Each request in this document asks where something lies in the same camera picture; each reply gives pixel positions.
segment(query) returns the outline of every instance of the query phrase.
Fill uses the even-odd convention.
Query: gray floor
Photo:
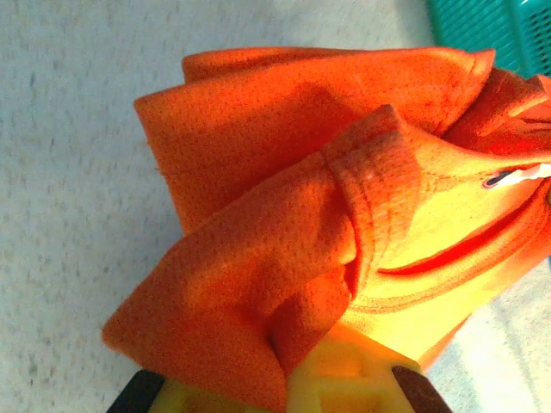
[[[180,83],[183,55],[430,43],[421,0],[0,2],[0,412],[102,412],[136,371],[100,327],[181,234],[132,103]],[[551,412],[549,276],[433,368],[456,412]]]

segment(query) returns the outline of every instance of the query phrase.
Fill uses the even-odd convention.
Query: white tag
[[[529,170],[515,170],[511,172],[509,175],[499,180],[495,185],[492,185],[492,188],[508,187],[526,181],[527,179],[549,178],[550,176],[551,163],[540,163]]]

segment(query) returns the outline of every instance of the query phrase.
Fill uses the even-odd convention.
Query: orange shirt
[[[183,60],[135,107],[186,237],[105,342],[283,411],[338,319],[424,364],[551,253],[551,80],[444,48],[252,48]]]

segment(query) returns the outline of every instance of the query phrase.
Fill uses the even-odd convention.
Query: teal basket
[[[496,49],[496,66],[551,76],[551,0],[427,0],[439,46]]]

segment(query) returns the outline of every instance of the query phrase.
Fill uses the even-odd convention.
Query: yellow object
[[[288,378],[287,413],[414,413],[394,366],[419,365],[336,324]],[[167,380],[149,413],[269,413]]]

